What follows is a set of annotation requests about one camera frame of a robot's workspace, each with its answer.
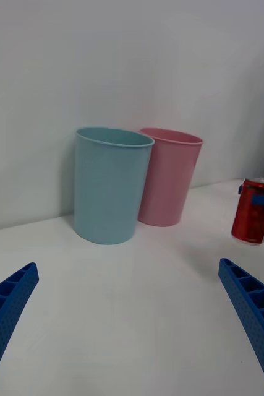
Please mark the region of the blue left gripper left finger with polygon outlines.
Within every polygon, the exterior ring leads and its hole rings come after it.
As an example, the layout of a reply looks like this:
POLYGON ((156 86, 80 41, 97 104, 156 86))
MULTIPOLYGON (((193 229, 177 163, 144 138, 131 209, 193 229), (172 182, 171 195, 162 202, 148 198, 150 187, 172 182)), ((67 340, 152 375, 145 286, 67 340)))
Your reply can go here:
POLYGON ((38 282, 37 266, 31 262, 0 283, 0 361, 38 282))

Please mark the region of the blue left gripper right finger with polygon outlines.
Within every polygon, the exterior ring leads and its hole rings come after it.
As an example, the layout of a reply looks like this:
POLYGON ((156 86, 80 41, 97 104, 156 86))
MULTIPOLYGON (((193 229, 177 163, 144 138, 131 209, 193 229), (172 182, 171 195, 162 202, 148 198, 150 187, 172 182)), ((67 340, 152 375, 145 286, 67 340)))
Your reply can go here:
POLYGON ((226 258, 218 275, 264 373, 264 284, 226 258))

